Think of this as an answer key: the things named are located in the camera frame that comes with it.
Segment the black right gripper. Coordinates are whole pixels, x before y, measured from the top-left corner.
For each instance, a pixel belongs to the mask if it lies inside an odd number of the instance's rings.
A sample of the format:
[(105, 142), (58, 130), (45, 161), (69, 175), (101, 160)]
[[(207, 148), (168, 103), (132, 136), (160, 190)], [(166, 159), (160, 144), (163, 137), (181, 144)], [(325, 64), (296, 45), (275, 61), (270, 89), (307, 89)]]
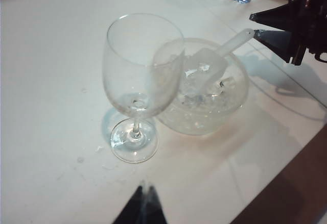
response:
[(300, 65), (306, 50), (317, 61), (326, 62), (326, 0), (288, 0), (288, 4), (251, 13), (249, 20), (283, 30), (255, 30), (253, 38), (286, 63)]

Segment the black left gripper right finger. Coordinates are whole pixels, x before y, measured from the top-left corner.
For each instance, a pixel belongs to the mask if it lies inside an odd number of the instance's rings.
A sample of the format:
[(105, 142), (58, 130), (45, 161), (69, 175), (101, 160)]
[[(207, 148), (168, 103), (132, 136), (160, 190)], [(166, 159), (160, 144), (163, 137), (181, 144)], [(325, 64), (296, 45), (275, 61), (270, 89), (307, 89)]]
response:
[(150, 186), (146, 198), (146, 223), (167, 224), (159, 196), (154, 186)]

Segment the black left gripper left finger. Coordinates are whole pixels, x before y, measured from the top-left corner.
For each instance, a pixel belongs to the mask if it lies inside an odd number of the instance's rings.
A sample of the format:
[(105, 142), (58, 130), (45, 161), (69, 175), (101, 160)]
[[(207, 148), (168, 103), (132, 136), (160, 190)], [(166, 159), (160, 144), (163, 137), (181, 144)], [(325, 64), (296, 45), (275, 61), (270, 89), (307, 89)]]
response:
[(113, 223), (137, 223), (143, 199), (143, 187), (139, 185)]

